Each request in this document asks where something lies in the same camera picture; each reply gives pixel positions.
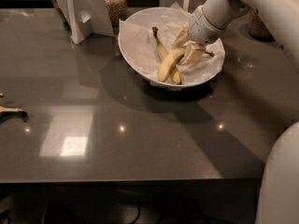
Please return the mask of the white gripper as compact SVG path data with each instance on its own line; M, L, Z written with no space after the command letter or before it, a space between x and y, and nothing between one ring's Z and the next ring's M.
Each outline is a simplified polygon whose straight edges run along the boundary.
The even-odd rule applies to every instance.
M199 6L190 16L188 24L184 24L178 31L172 43L172 49L184 49L186 47L180 64L189 65L199 61L206 51L205 46L215 43L221 33L222 29L211 24L204 14L203 7ZM187 45L191 40L198 45L195 43Z

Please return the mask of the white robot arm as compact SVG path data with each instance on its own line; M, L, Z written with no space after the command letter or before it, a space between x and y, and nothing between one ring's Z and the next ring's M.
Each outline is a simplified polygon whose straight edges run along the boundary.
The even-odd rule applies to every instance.
M214 43L234 19L254 10L292 66L299 68L299 0L206 0L175 38ZM263 171L255 224L299 224L299 122L273 145Z

